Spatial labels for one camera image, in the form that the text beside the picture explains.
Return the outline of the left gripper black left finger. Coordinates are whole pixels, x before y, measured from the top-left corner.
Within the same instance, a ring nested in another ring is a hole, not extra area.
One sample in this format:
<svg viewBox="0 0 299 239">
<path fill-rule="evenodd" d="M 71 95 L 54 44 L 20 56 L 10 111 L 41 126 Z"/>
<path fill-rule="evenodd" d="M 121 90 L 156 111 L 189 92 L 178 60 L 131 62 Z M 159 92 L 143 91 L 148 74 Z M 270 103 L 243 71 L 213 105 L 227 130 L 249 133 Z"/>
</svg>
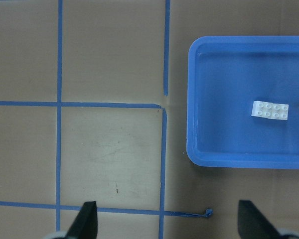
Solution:
<svg viewBox="0 0 299 239">
<path fill-rule="evenodd" d="M 76 216 L 65 239 L 96 239 L 98 234 L 98 217 L 96 201 L 85 202 Z"/>
</svg>

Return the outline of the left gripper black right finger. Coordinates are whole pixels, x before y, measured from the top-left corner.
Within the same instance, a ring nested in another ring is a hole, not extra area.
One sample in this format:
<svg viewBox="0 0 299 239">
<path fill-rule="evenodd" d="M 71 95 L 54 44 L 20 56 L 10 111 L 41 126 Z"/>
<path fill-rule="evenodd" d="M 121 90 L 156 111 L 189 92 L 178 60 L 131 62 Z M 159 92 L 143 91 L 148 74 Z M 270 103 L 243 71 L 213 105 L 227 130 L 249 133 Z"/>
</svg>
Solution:
<svg viewBox="0 0 299 239">
<path fill-rule="evenodd" d="M 238 203 L 238 234 L 241 239 L 299 239 L 299 233 L 276 229 L 250 200 Z"/>
</svg>

